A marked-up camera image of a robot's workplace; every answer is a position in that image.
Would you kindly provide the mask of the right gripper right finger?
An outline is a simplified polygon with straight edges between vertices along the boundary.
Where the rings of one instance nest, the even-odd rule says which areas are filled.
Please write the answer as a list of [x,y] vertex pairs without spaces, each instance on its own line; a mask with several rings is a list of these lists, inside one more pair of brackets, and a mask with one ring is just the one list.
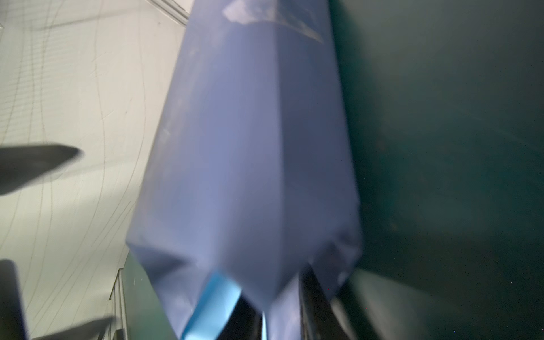
[[302,339],[349,340],[312,269],[299,281],[299,300]]

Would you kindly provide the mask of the light blue wrapping paper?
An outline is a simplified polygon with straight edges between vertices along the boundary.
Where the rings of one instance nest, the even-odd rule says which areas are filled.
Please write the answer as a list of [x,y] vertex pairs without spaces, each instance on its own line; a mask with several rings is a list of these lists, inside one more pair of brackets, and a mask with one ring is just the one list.
[[144,174],[126,242],[176,337],[244,296],[302,339],[300,279],[333,309],[363,243],[328,2],[195,1]]

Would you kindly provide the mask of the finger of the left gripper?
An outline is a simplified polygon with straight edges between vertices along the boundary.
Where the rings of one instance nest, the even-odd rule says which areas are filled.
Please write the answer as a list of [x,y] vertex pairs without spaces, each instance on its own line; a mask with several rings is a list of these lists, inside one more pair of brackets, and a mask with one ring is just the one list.
[[81,149],[58,143],[1,147],[1,195],[17,191],[82,155]]
[[[104,335],[115,321],[115,317],[103,317],[38,339],[96,339]],[[1,260],[1,339],[29,339],[16,265],[9,259]]]

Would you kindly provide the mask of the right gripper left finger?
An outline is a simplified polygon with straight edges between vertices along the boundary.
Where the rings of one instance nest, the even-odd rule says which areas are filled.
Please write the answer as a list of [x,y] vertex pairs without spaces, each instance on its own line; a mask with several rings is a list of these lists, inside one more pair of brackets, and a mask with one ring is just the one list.
[[218,340],[262,340],[263,315],[240,296]]

